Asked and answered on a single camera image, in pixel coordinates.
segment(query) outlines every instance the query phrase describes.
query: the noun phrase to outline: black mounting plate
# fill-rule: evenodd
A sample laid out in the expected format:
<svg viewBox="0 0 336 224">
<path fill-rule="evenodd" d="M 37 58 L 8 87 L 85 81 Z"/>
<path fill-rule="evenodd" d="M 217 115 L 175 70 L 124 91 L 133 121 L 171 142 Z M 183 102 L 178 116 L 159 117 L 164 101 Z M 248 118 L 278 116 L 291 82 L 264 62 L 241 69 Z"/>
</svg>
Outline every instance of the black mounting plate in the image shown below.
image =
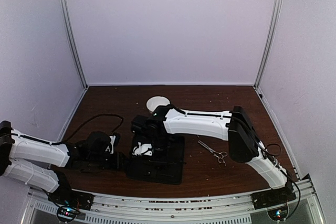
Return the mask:
<svg viewBox="0 0 336 224">
<path fill-rule="evenodd" d="M 83 210 L 90 210 L 94 196 L 92 194 L 83 193 L 81 191 L 71 191 L 71 196 L 69 195 L 55 195 L 50 194 L 49 198 L 54 201 L 55 203 L 61 206 L 70 206 L 73 208 L 83 209 Z"/>
<path fill-rule="evenodd" d="M 270 189 L 251 194 L 254 209 L 285 204 L 296 199 L 296 194 L 288 187 Z"/>
<path fill-rule="evenodd" d="M 164 157 L 131 156 L 126 168 L 129 178 L 171 185 L 179 185 L 182 182 L 184 137 L 168 135 L 167 153 Z M 136 139 L 137 135 L 133 138 L 135 146 Z"/>
</svg>

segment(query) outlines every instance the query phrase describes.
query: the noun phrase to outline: dark wooden surface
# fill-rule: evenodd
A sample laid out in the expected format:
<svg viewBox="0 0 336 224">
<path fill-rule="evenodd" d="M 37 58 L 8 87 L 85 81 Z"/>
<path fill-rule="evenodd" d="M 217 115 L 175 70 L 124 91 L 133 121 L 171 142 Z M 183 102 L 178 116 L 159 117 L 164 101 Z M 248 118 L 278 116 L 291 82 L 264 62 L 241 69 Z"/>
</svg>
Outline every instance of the dark wooden surface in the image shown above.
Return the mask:
<svg viewBox="0 0 336 224">
<path fill-rule="evenodd" d="M 132 132 L 130 125 L 137 114 L 149 115 L 146 101 L 162 95 L 177 107 L 188 110 L 222 111 L 233 106 L 242 106 L 265 144 L 281 140 L 258 95 L 252 87 L 240 86 L 127 86 L 91 87 L 79 106 L 65 138 L 83 121 L 99 113 L 116 113 L 124 117 L 124 124 L 118 132 L 122 138 L 117 151 L 128 155 Z M 119 123 L 116 118 L 97 118 L 88 123 L 71 140 L 76 142 L 87 138 L 91 131 L 110 133 Z M 228 143 L 209 137 L 200 139 L 215 150 L 228 151 Z M 238 164 L 226 158 L 226 166 L 197 143 L 197 137 L 186 135 L 183 181 L 180 185 L 163 185 L 128 179 L 124 172 L 105 170 L 96 174 L 85 174 L 78 170 L 62 171 L 67 175 L 74 189 L 102 194 L 136 197 L 198 197 L 216 196 L 268 188 L 266 181 L 250 166 Z M 278 158 L 282 166 L 292 174 L 290 160 L 283 147 Z"/>
</svg>

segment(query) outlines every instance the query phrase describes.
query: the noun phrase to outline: white wall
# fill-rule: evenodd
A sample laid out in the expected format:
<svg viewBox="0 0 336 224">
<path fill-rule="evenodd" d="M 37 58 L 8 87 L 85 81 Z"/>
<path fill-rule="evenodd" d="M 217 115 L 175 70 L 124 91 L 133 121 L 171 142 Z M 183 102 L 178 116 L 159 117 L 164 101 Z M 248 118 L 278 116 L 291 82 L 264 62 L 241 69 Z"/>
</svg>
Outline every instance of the white wall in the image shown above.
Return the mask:
<svg viewBox="0 0 336 224">
<path fill-rule="evenodd" d="M 261 89 L 328 223 L 336 209 L 336 0 L 283 0 Z"/>
<path fill-rule="evenodd" d="M 89 84 L 253 84 L 274 0 L 68 0 Z"/>
<path fill-rule="evenodd" d="M 59 0 L 0 0 L 0 121 L 56 141 L 82 93 Z M 28 187 L 0 178 L 1 223 L 19 223 Z"/>
</svg>

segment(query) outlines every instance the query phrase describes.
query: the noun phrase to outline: scissor blade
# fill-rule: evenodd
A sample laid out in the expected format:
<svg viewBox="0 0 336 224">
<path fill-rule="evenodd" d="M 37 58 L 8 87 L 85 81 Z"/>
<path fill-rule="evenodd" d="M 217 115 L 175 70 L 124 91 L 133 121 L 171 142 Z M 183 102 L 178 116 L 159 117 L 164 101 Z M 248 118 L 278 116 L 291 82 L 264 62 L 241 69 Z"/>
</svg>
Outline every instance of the scissor blade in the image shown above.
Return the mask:
<svg viewBox="0 0 336 224">
<path fill-rule="evenodd" d="M 201 140 L 199 140 L 198 143 L 202 145 L 204 148 L 206 148 L 208 151 L 211 151 L 211 148 L 207 146 L 205 143 L 203 143 Z"/>
</svg>

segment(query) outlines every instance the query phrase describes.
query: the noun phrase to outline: black cable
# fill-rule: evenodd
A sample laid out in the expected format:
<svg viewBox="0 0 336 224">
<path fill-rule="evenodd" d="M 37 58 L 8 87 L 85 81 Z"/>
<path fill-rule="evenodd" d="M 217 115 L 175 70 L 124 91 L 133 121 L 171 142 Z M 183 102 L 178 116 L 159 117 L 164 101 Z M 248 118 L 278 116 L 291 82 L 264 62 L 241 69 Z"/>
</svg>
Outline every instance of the black cable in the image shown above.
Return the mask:
<svg viewBox="0 0 336 224">
<path fill-rule="evenodd" d="M 117 115 L 117 114 L 111 114 L 111 113 L 103 113 L 103 114 L 98 114 L 98 115 L 94 115 L 93 117 L 87 119 L 85 122 L 83 122 L 67 139 L 57 143 L 57 144 L 62 144 L 62 143 L 65 143 L 67 141 L 69 141 L 74 135 L 76 135 L 76 133 L 84 126 L 86 125 L 87 123 L 91 122 L 93 119 L 96 119 L 98 117 L 101 117 L 101 116 L 112 116 L 114 118 L 119 118 L 120 119 L 120 123 L 112 130 L 111 133 L 114 133 L 123 123 L 124 121 L 124 118 L 120 115 Z"/>
<path fill-rule="evenodd" d="M 27 135 L 20 135 L 19 136 L 16 133 L 10 133 L 10 134 L 7 134 L 7 135 L 19 136 L 19 137 L 22 137 L 22 138 L 25 138 L 25 139 L 29 139 L 29 140 L 32 140 L 32 141 L 35 141 L 35 142 L 39 142 L 39 143 L 43 143 L 43 144 L 48 144 L 48 145 L 61 145 L 61 144 L 65 143 L 65 142 L 69 141 L 87 123 L 91 122 L 93 119 L 96 119 L 96 118 L 98 118 L 100 116 L 112 116 L 112 117 L 120 119 L 120 123 L 112 130 L 112 133 L 114 133 L 122 125 L 122 123 L 124 121 L 124 118 L 122 116 L 120 116 L 120 115 L 117 115 L 117 114 L 110 114 L 110 113 L 97 114 L 97 115 L 94 115 L 93 117 L 87 119 L 85 122 L 83 122 L 67 139 L 65 139 L 65 140 L 63 140 L 61 142 L 48 142 L 48 141 L 41 140 L 41 139 L 38 139 L 38 138 L 35 138 L 35 137 L 32 137 L 32 136 L 27 136 Z"/>
<path fill-rule="evenodd" d="M 270 146 L 277 146 L 277 147 L 279 147 L 279 153 L 277 153 L 277 154 L 272 154 L 273 157 L 278 157 L 278 156 L 281 155 L 281 153 L 282 153 L 282 148 L 281 148 L 280 144 L 277 144 L 277 143 L 271 143 L 271 144 L 266 145 L 266 146 L 265 146 L 265 149 L 267 150 L 267 148 L 270 147 Z"/>
<path fill-rule="evenodd" d="M 299 204 L 300 204 L 300 200 L 301 200 L 301 190 L 299 188 L 299 186 L 294 182 L 294 180 L 288 176 L 284 171 L 280 170 L 282 172 L 282 174 L 284 174 L 294 185 L 295 187 L 297 188 L 298 192 L 299 192 L 299 198 L 298 198 L 298 202 L 294 208 L 294 210 L 291 212 L 291 214 L 289 214 L 287 217 L 286 217 L 286 220 L 289 219 L 290 217 L 292 217 L 292 215 L 295 213 L 295 211 L 298 209 L 299 207 Z"/>
</svg>

